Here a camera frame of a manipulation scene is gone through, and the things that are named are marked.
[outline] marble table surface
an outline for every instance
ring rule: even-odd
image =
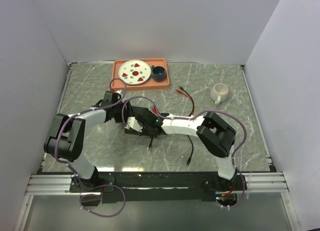
[[[195,113],[201,110],[218,109],[238,117],[247,129],[247,141],[235,156],[241,171],[268,172],[266,150],[258,128],[250,96],[239,65],[212,65],[197,63],[168,63],[170,89],[131,91],[126,97],[143,95],[157,104],[160,112],[187,116],[192,103],[177,93],[182,86],[193,97]],[[88,109],[102,99],[112,76],[112,63],[72,64],[60,113],[74,114]],[[211,88],[223,83],[229,87],[229,95],[220,105],[210,98]],[[134,99],[135,106],[148,107],[144,99]],[[228,117],[223,117],[236,130],[236,142],[243,138],[241,127]],[[153,140],[152,150],[147,151],[149,137],[125,134],[122,123],[113,120],[99,124],[87,133],[83,152],[100,171],[145,171],[145,172],[197,172],[217,171],[214,157],[199,138],[191,137],[194,143],[192,161],[187,166],[191,143],[182,134],[161,135]],[[47,155],[42,163],[43,172],[68,172],[68,168]]]

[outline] white wall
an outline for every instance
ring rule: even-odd
[[[12,230],[67,64],[30,0],[0,0],[0,230]]]
[[[320,0],[280,0],[245,75],[302,230],[320,228]]]
[[[67,62],[245,64],[279,0],[32,0]]]

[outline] red wire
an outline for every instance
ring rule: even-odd
[[[236,186],[233,186],[233,188],[231,189],[230,192],[228,192],[228,193],[223,193],[221,196],[223,196],[223,197],[225,198],[225,197],[227,197],[229,194],[231,194],[235,189],[236,189]]]
[[[180,89],[176,89],[176,91],[179,93],[179,94],[182,94],[182,95],[184,95],[184,96],[186,96],[188,99],[190,99],[190,101],[192,102],[192,99],[189,97],[189,95],[187,95],[186,93],[184,93],[184,92],[182,92]],[[156,111],[156,108],[155,107],[153,107],[152,108],[152,111],[155,113],[155,114],[157,114],[157,111]]]
[[[187,95],[186,93],[182,92],[180,89],[176,89],[175,91],[177,91],[179,94],[186,96],[192,102],[191,97],[189,95]]]

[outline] red cable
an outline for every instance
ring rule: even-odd
[[[182,92],[180,89],[176,89],[175,91],[177,91],[179,94],[186,96],[192,102],[191,97],[189,95],[187,95],[186,93]]]

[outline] purple cable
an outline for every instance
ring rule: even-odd
[[[76,114],[72,115],[71,117],[69,117],[69,118],[64,122],[64,124],[62,125],[61,130],[60,130],[60,132],[59,132],[59,134],[58,134],[58,137],[56,138],[56,144],[55,144],[55,147],[54,147],[54,158],[55,158],[55,160],[56,160],[57,162],[63,163],[63,164],[67,164],[66,161],[59,160],[59,157],[58,157],[58,149],[59,149],[59,143],[60,143],[62,134],[63,134],[63,132],[64,132],[67,124],[68,124],[72,119],[74,119],[74,118],[76,118],[76,117],[78,117],[78,116],[80,116],[80,115],[86,114],[86,113],[88,113],[88,112],[91,112],[91,111],[109,109],[109,108],[111,108],[111,107],[113,107],[113,106],[116,106],[116,105],[120,104],[120,103],[122,102],[122,100],[125,98],[126,93],[127,93],[127,85],[126,85],[126,83],[125,83],[122,79],[120,79],[120,78],[114,78],[114,79],[112,79],[111,82],[110,82],[110,84],[109,84],[110,89],[111,89],[111,84],[112,84],[113,81],[115,81],[115,80],[120,80],[120,81],[123,82],[123,84],[124,84],[124,93],[123,93],[122,97],[121,97],[117,102],[115,102],[115,103],[113,103],[113,104],[110,104],[110,105],[107,105],[107,106],[104,106],[104,107],[97,107],[97,108],[94,108],[94,109],[91,109],[91,108],[90,108],[90,109],[87,109],[87,110],[82,111],[82,112],[80,112],[80,113],[76,113]],[[77,177],[79,183],[80,183],[85,189],[87,189],[87,190],[90,190],[90,189],[91,189],[90,187],[86,186],[86,185],[81,181],[81,179],[79,178],[79,174],[76,172],[76,170],[74,170],[74,169],[73,169],[72,167],[70,167],[69,165],[68,165],[68,168],[74,173],[74,175]],[[84,206],[82,205],[81,202],[82,202],[82,199],[83,199],[84,197],[88,197],[88,196],[96,196],[96,197],[99,196],[99,197],[101,197],[101,195],[97,195],[97,194],[86,194],[86,195],[82,196],[82,197],[80,198],[80,205],[81,205],[81,207],[82,207],[84,210],[86,210],[86,211],[89,212],[89,213],[92,213],[92,214],[97,215],[97,216],[99,216],[99,217],[111,218],[111,217],[114,217],[114,216],[118,215],[118,214],[125,208],[125,206],[126,206],[126,195],[125,195],[125,192],[124,192],[120,187],[118,187],[118,186],[116,186],[116,185],[113,185],[113,184],[103,184],[103,185],[99,185],[99,186],[97,186],[97,187],[92,188],[92,190],[98,189],[98,188],[103,188],[103,187],[114,187],[114,188],[117,188],[118,190],[121,191],[121,193],[122,193],[122,195],[123,195],[123,205],[122,205],[122,207],[120,208],[120,210],[119,210],[118,212],[116,212],[116,213],[114,213],[114,214],[112,214],[112,215],[103,215],[103,214],[99,214],[99,213],[97,213],[97,212],[91,211],[91,210],[89,210],[88,208],[86,208],[86,207],[84,207]]]
[[[126,126],[126,121],[125,121],[125,116],[124,116],[124,112],[125,112],[125,106],[128,102],[130,102],[131,100],[133,99],[146,99],[148,100],[149,102],[151,102],[156,110],[156,115],[162,119],[165,119],[165,120],[170,120],[172,119],[171,117],[165,117],[165,116],[162,116],[157,108],[157,105],[156,103],[151,100],[150,98],[148,97],[145,97],[145,96],[134,96],[134,97],[131,97],[129,98],[128,100],[126,100],[123,104],[123,107],[122,107],[122,110],[121,110],[121,117],[122,117],[122,122],[124,123],[124,125]],[[198,118],[200,115],[204,114],[204,113],[207,113],[207,112],[215,112],[215,113],[218,113],[218,114],[222,114],[222,115],[225,115],[225,116],[228,116],[230,118],[232,118],[233,120],[235,120],[240,126],[241,128],[243,129],[243,139],[241,141],[241,143],[234,149],[234,151],[232,152],[231,154],[231,160],[232,160],[232,165],[235,166],[235,169],[236,171],[239,173],[240,177],[241,177],[241,181],[242,181],[242,194],[241,194],[241,197],[239,198],[238,202],[234,205],[232,205],[230,208],[234,208],[235,206],[237,206],[243,199],[244,195],[245,195],[245,191],[246,191],[246,183],[245,183],[245,179],[244,177],[242,176],[241,174],[241,171],[236,167],[236,164],[235,164],[235,154],[236,152],[241,148],[241,146],[246,142],[246,139],[247,139],[247,130],[246,130],[246,127],[245,125],[235,116],[233,116],[232,114],[230,113],[227,113],[227,112],[224,112],[224,111],[220,111],[220,110],[214,110],[214,109],[206,109],[206,110],[203,110],[201,112],[199,112],[198,114],[196,114],[195,116],[189,118],[189,117],[174,117],[173,119],[177,119],[177,120],[195,120],[196,118]]]

